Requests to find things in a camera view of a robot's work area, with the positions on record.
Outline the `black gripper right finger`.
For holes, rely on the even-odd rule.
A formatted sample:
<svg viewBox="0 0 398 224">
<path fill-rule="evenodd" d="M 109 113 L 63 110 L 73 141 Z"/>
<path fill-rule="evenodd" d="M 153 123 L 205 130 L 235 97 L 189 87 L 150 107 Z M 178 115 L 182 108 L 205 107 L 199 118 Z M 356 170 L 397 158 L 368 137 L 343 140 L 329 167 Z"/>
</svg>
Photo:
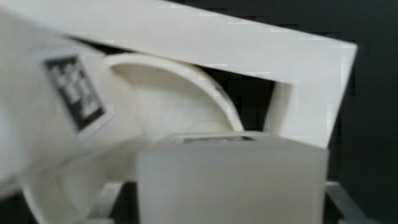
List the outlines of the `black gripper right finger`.
<svg viewBox="0 0 398 224">
<path fill-rule="evenodd" d="M 326 192 L 343 215 L 338 224 L 381 224 L 381 222 L 366 216 L 354 198 L 336 181 L 326 182 Z"/>
</svg>

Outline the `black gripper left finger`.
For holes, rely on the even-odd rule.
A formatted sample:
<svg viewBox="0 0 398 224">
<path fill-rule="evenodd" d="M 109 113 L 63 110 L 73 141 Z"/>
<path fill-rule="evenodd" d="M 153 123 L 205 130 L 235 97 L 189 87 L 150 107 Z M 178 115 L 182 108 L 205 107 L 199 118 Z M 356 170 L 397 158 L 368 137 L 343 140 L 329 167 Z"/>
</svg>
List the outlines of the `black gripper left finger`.
<svg viewBox="0 0 398 224">
<path fill-rule="evenodd" d="M 137 184 L 105 185 L 89 216 L 82 224 L 139 224 Z"/>
</svg>

